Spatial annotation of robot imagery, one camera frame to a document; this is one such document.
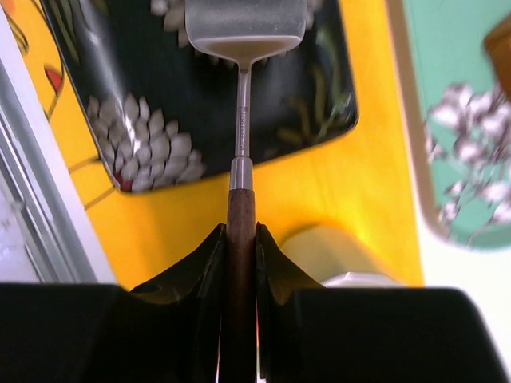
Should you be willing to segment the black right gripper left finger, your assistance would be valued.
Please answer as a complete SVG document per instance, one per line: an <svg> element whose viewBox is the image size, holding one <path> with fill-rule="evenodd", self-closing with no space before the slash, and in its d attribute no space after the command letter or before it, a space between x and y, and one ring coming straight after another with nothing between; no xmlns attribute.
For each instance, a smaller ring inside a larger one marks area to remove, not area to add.
<svg viewBox="0 0 511 383"><path fill-rule="evenodd" d="M226 239L132 290L113 284L1 286L4 382L212 382Z"/></svg>

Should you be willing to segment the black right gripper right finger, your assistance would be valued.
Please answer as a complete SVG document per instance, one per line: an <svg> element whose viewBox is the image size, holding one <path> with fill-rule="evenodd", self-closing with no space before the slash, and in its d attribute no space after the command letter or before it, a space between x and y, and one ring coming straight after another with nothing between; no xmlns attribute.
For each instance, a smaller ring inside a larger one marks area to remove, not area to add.
<svg viewBox="0 0 511 383"><path fill-rule="evenodd" d="M321 286L255 230L268 382L506 382L481 315L453 288Z"/></svg>

